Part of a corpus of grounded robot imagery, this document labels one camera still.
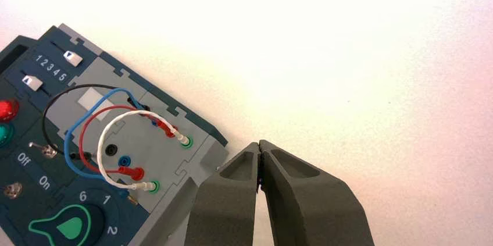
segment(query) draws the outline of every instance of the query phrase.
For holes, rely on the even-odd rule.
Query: red led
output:
[[[19,111],[19,103],[15,99],[0,101],[0,122],[12,120]]]

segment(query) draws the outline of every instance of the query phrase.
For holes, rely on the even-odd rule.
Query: white wire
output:
[[[105,167],[103,166],[103,158],[102,158],[102,156],[103,156],[102,151],[103,150],[102,150],[102,148],[103,148],[103,143],[105,141],[106,133],[108,133],[111,126],[114,125],[116,122],[122,120],[126,116],[136,115],[136,114],[149,115],[149,116],[152,116],[154,118],[159,119],[161,122],[163,122],[170,129],[170,131],[174,134],[176,139],[179,140],[179,142],[181,142],[183,145],[188,145],[190,143],[190,140],[188,139],[188,137],[180,134],[180,132],[178,132],[178,130],[176,130],[168,121],[166,121],[166,119],[159,116],[158,114],[155,114],[154,112],[147,111],[147,110],[133,110],[133,111],[129,111],[129,112],[126,112],[124,114],[116,116],[103,129],[103,132],[101,133],[101,136],[99,137],[99,141],[98,141],[98,150],[97,150],[97,154],[96,154],[96,160],[98,162],[99,171],[101,172],[101,175],[106,180],[106,182],[108,182],[109,184],[111,184],[115,187],[118,187],[118,188],[122,188],[122,189],[132,189],[132,190],[142,189],[144,191],[154,190],[156,188],[156,184],[153,182],[140,182],[140,183],[134,183],[134,184],[130,184],[130,185],[117,183],[117,182],[113,181],[113,179],[111,179],[108,176],[108,174],[106,173]]]

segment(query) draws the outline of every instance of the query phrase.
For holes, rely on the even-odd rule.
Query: electronics training board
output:
[[[82,61],[74,66],[64,57],[67,53]],[[16,117],[0,124],[6,141],[0,148],[0,186],[22,185],[13,199],[0,195],[0,224],[14,244],[184,244],[198,186],[227,156],[227,141],[214,126],[64,24],[51,27],[37,41],[17,37],[0,53],[0,72],[0,100],[19,103]],[[103,148],[113,144],[117,151],[113,156],[103,153],[105,167],[117,167],[118,160],[128,156],[132,167],[144,168],[143,180],[160,183],[155,193],[130,191],[138,204],[128,199],[126,190],[76,175],[62,154],[47,158],[28,146],[46,145],[41,114],[51,97],[73,85],[95,83],[130,90],[139,103],[193,139],[191,148],[184,148],[138,115],[111,128]],[[47,113],[47,132],[54,143],[61,147],[65,132],[86,113],[87,104],[108,91],[80,88],[61,96]],[[119,92],[108,104],[129,105],[127,98]],[[114,109],[94,119],[84,136],[84,150],[95,152],[104,126],[124,111]],[[70,152],[78,152],[80,130],[73,133]],[[80,160],[73,162],[83,168]],[[113,179],[134,182],[120,174]]]

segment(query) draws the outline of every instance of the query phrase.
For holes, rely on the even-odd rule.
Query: white table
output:
[[[62,22],[230,152],[264,138],[346,181],[376,245],[493,245],[493,0],[0,0],[0,47]]]

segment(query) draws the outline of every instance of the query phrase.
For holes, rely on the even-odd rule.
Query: red wire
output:
[[[128,110],[137,110],[136,108],[133,108],[131,106],[126,106],[126,105],[113,105],[113,106],[109,106],[107,108],[103,108],[101,109],[100,111],[96,112],[95,114],[93,114],[89,119],[87,119],[87,121],[84,123],[84,127],[82,128],[82,131],[80,132],[80,136],[78,138],[78,154],[80,155],[80,159],[82,160],[82,163],[84,163],[84,165],[89,168],[90,170],[92,170],[93,172],[100,172],[99,169],[95,166],[93,166],[91,163],[89,163],[85,157],[84,157],[84,149],[83,149],[83,144],[84,144],[84,134],[85,134],[85,131],[87,129],[87,127],[89,126],[89,124],[98,116],[100,115],[101,113],[105,112],[105,111],[108,111],[108,110],[112,110],[112,109],[116,109],[116,108],[123,108],[123,109],[128,109]],[[152,121],[154,122],[160,122],[158,119],[150,116],[150,115],[145,115],[147,118],[151,119]],[[166,125],[163,126],[160,126],[161,129],[163,129],[166,133],[169,131],[169,128],[166,127]],[[106,171],[107,173],[118,173],[119,171],[118,170],[107,170]]]

